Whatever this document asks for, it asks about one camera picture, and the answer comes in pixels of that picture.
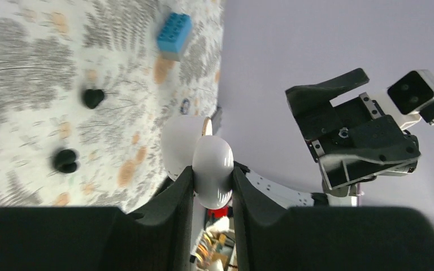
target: black rubber piece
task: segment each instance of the black rubber piece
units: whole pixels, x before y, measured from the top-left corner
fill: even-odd
[[[86,89],[83,94],[85,106],[89,109],[96,108],[106,97],[102,89]]]
[[[74,150],[59,151],[53,158],[53,167],[61,173],[72,173],[79,167],[76,163],[77,153]]]

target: red object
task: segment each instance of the red object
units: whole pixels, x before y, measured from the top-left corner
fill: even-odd
[[[221,217],[227,216],[228,213],[229,213],[229,207],[228,206],[225,206],[224,208],[217,209],[217,210],[207,211],[207,215],[209,217],[212,217],[212,214],[213,214],[215,219],[219,219]]]

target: gray fern print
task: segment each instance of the gray fern print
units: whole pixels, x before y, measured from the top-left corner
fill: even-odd
[[[14,171],[7,173],[7,191],[0,191],[0,206],[37,206],[42,199],[37,192],[30,192],[20,182]]]
[[[117,51],[135,51],[137,43],[144,44],[158,11],[155,0],[93,0],[92,4],[95,14],[86,12],[84,46]]]
[[[193,80],[209,76],[217,69],[220,58],[220,43],[218,41],[207,43],[206,37],[196,35],[196,42],[189,46],[181,62],[179,79],[181,84],[189,85]]]
[[[128,199],[127,189],[115,191],[111,195],[104,192],[92,200],[91,205],[95,206],[117,206],[122,209],[125,201]]]
[[[57,38],[28,41],[24,26],[0,18],[0,125],[8,110],[49,108],[57,88],[72,89],[72,51]]]

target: lavender wall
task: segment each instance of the lavender wall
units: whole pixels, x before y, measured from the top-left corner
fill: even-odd
[[[225,9],[219,103],[235,159],[290,188],[320,191],[284,90],[362,67],[381,91],[411,69],[434,73],[434,1],[235,0]],[[423,153],[408,177],[363,185],[366,204],[412,206],[434,220],[434,127],[411,128]]]

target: orange leaf print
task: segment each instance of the orange leaf print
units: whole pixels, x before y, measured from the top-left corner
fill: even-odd
[[[215,73],[214,81],[215,81],[216,83],[218,83],[219,80],[220,80],[220,71],[217,71],[217,72]]]
[[[70,197],[69,197],[69,193],[62,193],[60,195],[57,196],[57,198],[54,201],[54,206],[66,206],[69,204],[70,202]]]
[[[157,84],[164,83],[169,70],[173,68],[174,64],[174,61],[162,58],[160,55],[154,64],[154,82]]]
[[[53,12],[51,14],[51,20],[60,34],[67,35],[67,32],[69,32],[69,27],[67,26],[67,19],[63,14]]]
[[[134,136],[132,137],[132,145],[135,145],[139,142],[140,136],[139,133],[134,134]]]
[[[97,151],[93,151],[89,154],[89,160],[92,161],[96,158]]]
[[[95,189],[96,189],[96,187],[94,186],[93,183],[88,183],[88,184],[82,186],[82,192],[84,195],[92,194]]]
[[[97,71],[95,69],[88,69],[86,72],[86,77],[89,81],[97,81]]]
[[[145,160],[145,156],[147,155],[147,147],[143,146],[139,149],[136,155],[136,163],[138,165],[142,164],[142,162]]]
[[[119,169],[119,174],[117,175],[117,185],[119,187],[128,186],[132,181],[135,170],[136,163],[132,160],[127,160]]]
[[[68,122],[59,125],[59,136],[61,139],[68,138],[71,135],[71,124]]]

